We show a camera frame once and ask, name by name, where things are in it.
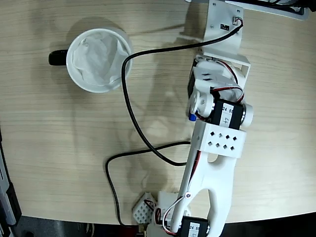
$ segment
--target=wooden table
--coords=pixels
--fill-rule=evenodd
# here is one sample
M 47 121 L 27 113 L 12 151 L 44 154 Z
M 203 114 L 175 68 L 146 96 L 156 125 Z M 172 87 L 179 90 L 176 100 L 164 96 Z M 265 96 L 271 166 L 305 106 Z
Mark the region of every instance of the wooden table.
M 204 33 L 207 6 L 182 0 L 2 0 L 0 125 L 9 174 L 22 212 L 49 219 L 117 223 L 104 173 L 110 156 L 143 148 L 121 88 L 88 93 L 65 67 L 48 65 L 81 32 L 116 26 L 135 51 L 190 43 Z M 306 22 L 246 11 L 241 54 L 252 64 L 247 101 L 255 109 L 237 162 L 228 222 L 316 211 L 316 14 Z M 189 139 L 187 83 L 195 50 L 134 61 L 128 90 L 154 144 Z M 185 161 L 188 146 L 164 154 Z M 183 167 L 152 154 L 110 166 L 122 219 L 149 191 L 177 191 Z M 207 192 L 191 205 L 206 216 Z

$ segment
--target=red and white wire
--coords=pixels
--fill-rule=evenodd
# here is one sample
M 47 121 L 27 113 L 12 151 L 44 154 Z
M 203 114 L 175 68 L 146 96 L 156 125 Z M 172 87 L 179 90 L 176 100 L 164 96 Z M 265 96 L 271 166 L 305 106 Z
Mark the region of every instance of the red and white wire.
M 241 90 L 241 95 L 237 99 L 237 103 L 240 103 L 243 100 L 243 98 L 244 98 L 244 93 L 243 93 L 243 89 L 241 87 L 239 87 L 239 86 L 217 87 L 217 88 L 212 89 L 212 92 L 224 91 L 224 90 L 233 90 L 233 89 Z
M 160 218 L 161 218 L 161 209 L 157 208 L 155 210 L 155 224 L 159 223 Z
M 176 235 L 176 233 L 174 233 L 174 232 L 172 232 L 172 231 L 170 231 L 170 230 L 167 229 L 167 227 L 164 225 L 165 219 L 166 219 L 166 217 L 167 217 L 169 211 L 170 211 L 176 204 L 178 204 L 182 199 L 184 199 L 184 197 L 185 197 L 185 196 L 179 197 L 179 198 L 166 210 L 166 212 L 165 212 L 164 215 L 163 215 L 163 218 L 162 218 L 162 227 L 163 227 L 163 230 L 164 230 L 167 234 L 169 234 L 169 235 Z
M 195 173 L 195 171 L 196 171 L 196 168 L 197 168 L 197 166 L 198 166 L 198 161 L 199 161 L 200 156 L 201 156 L 201 151 L 198 150 L 198 151 L 197 151 L 197 156 L 196 156 L 196 159 L 195 159 L 193 168 L 192 168 L 192 172 L 191 172 L 191 176 L 190 176 L 190 181 L 191 181 L 191 179 L 192 179 L 192 177 L 193 177 L 193 175 L 194 175 L 194 173 Z
M 155 204 L 153 201 L 151 201 L 151 200 L 149 200 L 149 199 L 145 199 L 145 200 L 144 200 L 144 203 L 146 204 L 146 206 L 147 206 L 151 211 L 154 211 L 154 207 L 150 206 L 150 204 L 149 204 L 149 203 L 152 203 L 154 206 L 156 206 L 156 204 Z
M 237 21 L 240 21 L 240 23 L 243 25 L 243 20 L 242 20 L 242 18 L 241 17 L 235 17 L 235 19 L 237 20 Z
M 220 61 L 220 60 L 217 60 L 216 62 L 218 64 L 224 66 L 233 75 L 235 82 L 238 84 L 238 79 L 237 79 L 236 73 L 233 71 L 232 67 L 230 67 L 227 63 Z

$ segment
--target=white robotic arm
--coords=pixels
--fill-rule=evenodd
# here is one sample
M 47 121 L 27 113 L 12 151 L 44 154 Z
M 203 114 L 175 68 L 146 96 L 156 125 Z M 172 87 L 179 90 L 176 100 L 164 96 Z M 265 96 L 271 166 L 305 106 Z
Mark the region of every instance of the white robotic arm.
M 210 0 L 204 41 L 233 30 L 242 15 L 240 7 Z M 223 230 L 232 202 L 236 161 L 246 139 L 240 126 L 250 126 L 253 118 L 243 92 L 250 63 L 237 54 L 241 34 L 203 47 L 194 60 L 188 86 L 188 116 L 197 120 L 187 165 L 178 198 L 163 215 L 163 228 L 154 221 L 147 228 L 148 237 L 218 237 Z M 208 162 L 209 153 L 218 155 L 214 162 Z M 186 207 L 203 189 L 209 192 L 207 219 L 184 216 Z M 173 207 L 166 227 L 165 217 Z

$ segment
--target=white cup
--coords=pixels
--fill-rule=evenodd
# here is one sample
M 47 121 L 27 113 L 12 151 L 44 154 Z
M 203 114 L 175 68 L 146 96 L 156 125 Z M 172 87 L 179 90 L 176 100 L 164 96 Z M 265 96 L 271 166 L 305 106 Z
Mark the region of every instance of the white cup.
M 108 85 L 104 85 L 104 86 L 91 85 L 83 80 L 81 72 L 73 64 L 74 51 L 77 49 L 81 41 L 84 40 L 89 35 L 92 35 L 95 33 L 102 33 L 102 32 L 106 32 L 115 36 L 120 41 L 121 45 L 124 47 L 128 55 L 133 54 L 132 42 L 130 41 L 128 35 L 124 31 L 118 28 L 114 28 L 114 27 L 104 27 L 104 28 L 91 29 L 91 30 L 81 33 L 79 36 L 77 36 L 74 39 L 74 41 L 69 46 L 68 50 L 57 50 L 50 53 L 49 58 L 48 58 L 49 64 L 52 66 L 66 65 L 69 76 L 74 81 L 74 83 L 86 91 L 93 92 L 93 93 L 105 93 L 105 92 L 118 88 L 121 85 L 121 77 Z M 130 60 L 126 66 L 126 78 L 129 76 L 131 69 L 132 69 L 132 60 Z

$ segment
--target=white tissue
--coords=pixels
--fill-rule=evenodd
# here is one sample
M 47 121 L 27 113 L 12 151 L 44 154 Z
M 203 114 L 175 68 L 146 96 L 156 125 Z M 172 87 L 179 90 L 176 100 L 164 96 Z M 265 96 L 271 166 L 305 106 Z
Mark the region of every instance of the white tissue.
M 106 32 L 95 33 L 81 41 L 73 53 L 73 64 L 86 83 L 105 86 L 120 78 L 127 56 L 115 36 Z

